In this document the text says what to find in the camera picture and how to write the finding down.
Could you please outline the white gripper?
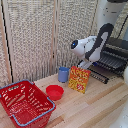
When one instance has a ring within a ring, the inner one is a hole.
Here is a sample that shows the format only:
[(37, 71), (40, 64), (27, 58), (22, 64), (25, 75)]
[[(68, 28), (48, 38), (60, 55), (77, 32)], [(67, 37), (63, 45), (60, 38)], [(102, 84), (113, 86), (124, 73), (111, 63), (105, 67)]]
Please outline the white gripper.
[(84, 60), (78, 63), (78, 67), (82, 69), (88, 69), (91, 65), (92, 63), (90, 61), (84, 61)]

